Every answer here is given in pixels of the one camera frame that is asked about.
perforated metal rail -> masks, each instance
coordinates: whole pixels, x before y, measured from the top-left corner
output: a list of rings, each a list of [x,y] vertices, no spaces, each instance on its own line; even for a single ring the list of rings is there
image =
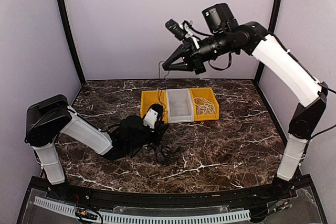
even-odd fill
[[[36,196],[34,205],[56,212],[58,214],[75,218],[74,205],[59,203],[50,199]],[[235,223],[250,219],[250,211],[242,210],[228,212],[225,214],[187,216],[187,217],[152,217],[152,216],[133,216],[120,215],[100,211],[104,223],[120,224],[222,224]]]

yellow bin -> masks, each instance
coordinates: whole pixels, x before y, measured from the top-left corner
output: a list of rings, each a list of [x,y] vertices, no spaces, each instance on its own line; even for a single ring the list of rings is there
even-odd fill
[[[215,93],[212,88],[194,88],[189,89],[191,100],[193,101],[194,106],[194,121],[209,121],[209,120],[218,120],[219,119],[219,104],[216,100]],[[215,114],[210,115],[197,115],[197,108],[194,103],[194,97],[205,98],[206,100],[212,102],[215,106]]]
[[[167,99],[165,90],[151,90],[151,91],[142,91],[141,93],[141,107],[140,107],[140,116],[143,118],[149,107],[155,103],[161,104],[164,107],[163,120],[165,123],[168,123],[167,115]]]

marble surface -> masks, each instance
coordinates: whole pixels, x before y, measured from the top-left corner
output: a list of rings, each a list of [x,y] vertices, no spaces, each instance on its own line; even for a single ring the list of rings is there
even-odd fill
[[[212,87],[220,119],[171,124],[161,146],[116,161],[61,135],[56,147],[71,184],[131,193],[202,193],[271,183],[284,145],[249,80],[89,81],[73,107],[105,129],[140,115],[141,92],[159,87]]]

robotic arm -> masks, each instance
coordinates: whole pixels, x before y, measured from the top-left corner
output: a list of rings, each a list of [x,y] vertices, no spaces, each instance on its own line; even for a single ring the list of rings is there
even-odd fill
[[[111,133],[99,129],[59,94],[28,109],[25,142],[34,149],[49,182],[59,185],[66,181],[54,145],[59,133],[71,136],[104,158],[115,160],[145,144],[158,145],[169,125],[163,123],[163,107],[154,104],[144,118],[131,115],[113,126],[118,127]]]
[[[166,71],[206,71],[204,62],[243,50],[269,67],[296,95],[299,104],[289,124],[288,143],[275,181],[290,181],[305,158],[311,134],[327,102],[325,83],[320,83],[285,49],[280,40],[257,22],[238,25],[227,4],[217,4],[202,11],[212,35],[200,33],[184,21],[169,20],[166,28],[183,42],[162,65]],[[200,40],[192,31],[207,36]]]

white wall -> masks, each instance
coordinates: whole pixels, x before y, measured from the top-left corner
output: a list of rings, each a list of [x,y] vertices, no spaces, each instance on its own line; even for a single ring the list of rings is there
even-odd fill
[[[16,223],[30,177],[39,175],[24,143],[27,108],[79,91],[56,0],[0,0],[0,223]]]
[[[227,2],[238,22],[251,20],[268,26],[273,0],[66,0],[72,33],[88,80],[157,78],[158,63],[167,59],[180,42],[165,23],[193,20],[208,33],[201,11]],[[215,66],[226,66],[220,57]],[[245,53],[233,66],[217,72],[208,67],[202,77],[253,78],[257,61]],[[170,77],[196,78],[194,73],[172,72]]]
[[[276,34],[286,47],[320,81],[336,89],[336,0],[282,0]],[[283,129],[297,105],[291,91],[266,69],[261,87]],[[316,132],[336,124],[336,95],[329,93]],[[310,173],[329,223],[336,220],[336,130],[320,135],[310,144],[303,173]]]

